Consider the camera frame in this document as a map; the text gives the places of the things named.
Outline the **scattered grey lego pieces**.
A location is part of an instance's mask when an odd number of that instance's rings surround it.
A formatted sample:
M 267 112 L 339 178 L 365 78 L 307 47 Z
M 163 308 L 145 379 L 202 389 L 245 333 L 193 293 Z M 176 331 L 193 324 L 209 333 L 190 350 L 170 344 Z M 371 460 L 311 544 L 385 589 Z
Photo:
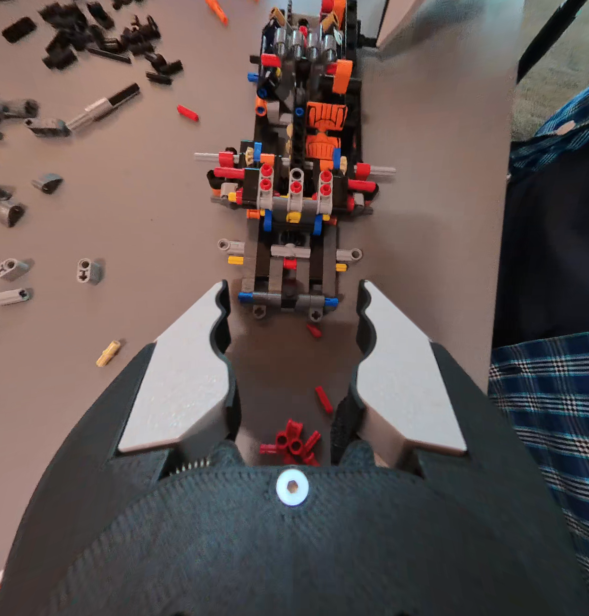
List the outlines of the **scattered grey lego pieces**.
M 71 132 L 66 122 L 61 121 L 38 121 L 34 116 L 25 116 L 25 124 L 37 135 L 64 135 Z M 52 194 L 62 184 L 63 178 L 57 174 L 47 174 L 33 185 L 45 194 Z M 0 187 L 0 217 L 7 228 L 11 228 L 21 219 L 25 209 L 22 204 L 14 201 L 11 194 Z M 25 261 L 10 258 L 0 263 L 0 280 L 13 282 L 22 277 L 29 270 Z M 102 279 L 102 267 L 91 259 L 80 259 L 76 269 L 76 279 L 80 283 L 98 284 Z M 0 292 L 0 305 L 11 305 L 28 301 L 31 293 L 28 289 L 19 288 L 11 291 Z

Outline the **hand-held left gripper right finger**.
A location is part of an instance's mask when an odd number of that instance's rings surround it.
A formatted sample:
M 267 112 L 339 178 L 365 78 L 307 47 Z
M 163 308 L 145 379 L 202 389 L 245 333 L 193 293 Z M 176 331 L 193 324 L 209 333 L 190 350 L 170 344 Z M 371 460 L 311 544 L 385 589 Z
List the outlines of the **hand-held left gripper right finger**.
M 358 288 L 357 344 L 363 358 L 353 396 L 363 407 L 355 432 L 384 463 L 415 449 L 462 457 L 467 444 L 430 338 L 371 281 Z

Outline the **dark navy garment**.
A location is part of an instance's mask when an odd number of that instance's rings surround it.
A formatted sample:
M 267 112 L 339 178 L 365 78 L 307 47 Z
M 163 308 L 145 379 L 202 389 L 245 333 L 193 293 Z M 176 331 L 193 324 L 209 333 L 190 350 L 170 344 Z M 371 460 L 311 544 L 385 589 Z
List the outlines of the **dark navy garment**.
M 492 347 L 589 332 L 589 150 L 506 194 Z

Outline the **black metal bar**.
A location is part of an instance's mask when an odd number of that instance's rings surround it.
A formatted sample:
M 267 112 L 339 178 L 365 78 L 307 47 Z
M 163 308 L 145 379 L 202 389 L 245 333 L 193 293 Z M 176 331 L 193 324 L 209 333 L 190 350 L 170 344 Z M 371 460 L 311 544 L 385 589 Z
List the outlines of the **black metal bar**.
M 563 1 L 529 43 L 518 63 L 516 84 L 529 73 L 574 22 L 587 1 Z

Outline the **black axle with grey sleeve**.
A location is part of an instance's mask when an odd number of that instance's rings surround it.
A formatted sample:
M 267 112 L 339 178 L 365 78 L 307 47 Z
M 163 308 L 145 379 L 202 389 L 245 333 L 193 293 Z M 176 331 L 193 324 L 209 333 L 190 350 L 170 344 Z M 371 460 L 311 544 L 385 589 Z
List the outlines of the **black axle with grey sleeve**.
M 89 105 L 78 116 L 68 121 L 66 126 L 71 133 L 76 133 L 93 122 L 106 117 L 139 94 L 140 86 L 137 83 L 132 83 L 113 96 L 100 98 Z

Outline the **pile of black lego pieces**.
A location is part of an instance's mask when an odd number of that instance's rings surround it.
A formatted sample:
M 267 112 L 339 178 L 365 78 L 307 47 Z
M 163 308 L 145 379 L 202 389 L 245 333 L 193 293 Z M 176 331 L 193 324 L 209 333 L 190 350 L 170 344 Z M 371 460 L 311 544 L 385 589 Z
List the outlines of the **pile of black lego pieces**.
M 183 51 L 154 1 L 0 1 L 0 84 L 103 79 L 168 87 Z

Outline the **lego car chassis model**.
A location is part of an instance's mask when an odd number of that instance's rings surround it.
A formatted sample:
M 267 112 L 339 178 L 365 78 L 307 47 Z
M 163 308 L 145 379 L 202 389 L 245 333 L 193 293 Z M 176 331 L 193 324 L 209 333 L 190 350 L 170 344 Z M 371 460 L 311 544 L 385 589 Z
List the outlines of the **lego car chassis model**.
M 220 240 L 241 267 L 238 301 L 256 319 L 298 312 L 319 324 L 340 303 L 337 275 L 363 257 L 338 247 L 337 224 L 373 213 L 377 180 L 396 173 L 362 154 L 358 51 L 375 47 L 361 33 L 357 1 L 322 1 L 318 15 L 273 7 L 256 67 L 253 138 L 239 149 L 195 153 L 212 164 L 212 201 L 246 212 L 246 239 Z

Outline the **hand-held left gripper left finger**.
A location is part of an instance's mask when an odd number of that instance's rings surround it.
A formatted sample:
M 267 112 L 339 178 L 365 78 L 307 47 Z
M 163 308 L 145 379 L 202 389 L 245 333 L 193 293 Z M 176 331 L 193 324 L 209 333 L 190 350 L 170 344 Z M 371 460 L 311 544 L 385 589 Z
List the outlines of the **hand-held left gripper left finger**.
M 241 408 L 225 356 L 229 314 L 229 286 L 223 280 L 155 339 L 119 453 L 176 449 L 181 455 L 209 455 L 215 444 L 236 437 Z

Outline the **tan lego pin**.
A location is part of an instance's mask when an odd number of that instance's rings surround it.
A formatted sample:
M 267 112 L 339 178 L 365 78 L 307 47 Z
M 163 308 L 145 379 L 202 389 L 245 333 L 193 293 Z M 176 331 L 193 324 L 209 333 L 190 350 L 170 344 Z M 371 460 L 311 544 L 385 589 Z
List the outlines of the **tan lego pin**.
M 109 343 L 109 345 L 100 354 L 100 357 L 96 360 L 96 366 L 98 368 L 107 366 L 120 351 L 121 346 L 121 341 L 119 340 L 113 340 Z

